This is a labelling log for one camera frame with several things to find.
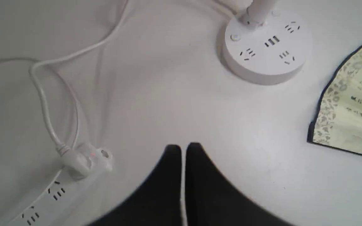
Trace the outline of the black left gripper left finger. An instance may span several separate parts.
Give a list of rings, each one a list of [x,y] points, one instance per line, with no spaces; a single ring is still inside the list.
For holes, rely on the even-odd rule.
[[[182,150],[165,147],[145,181],[115,209],[90,226],[181,226]]]

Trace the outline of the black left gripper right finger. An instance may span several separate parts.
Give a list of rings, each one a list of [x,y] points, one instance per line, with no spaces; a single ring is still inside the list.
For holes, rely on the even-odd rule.
[[[186,150],[186,215],[189,226],[289,225],[235,188],[200,143]]]

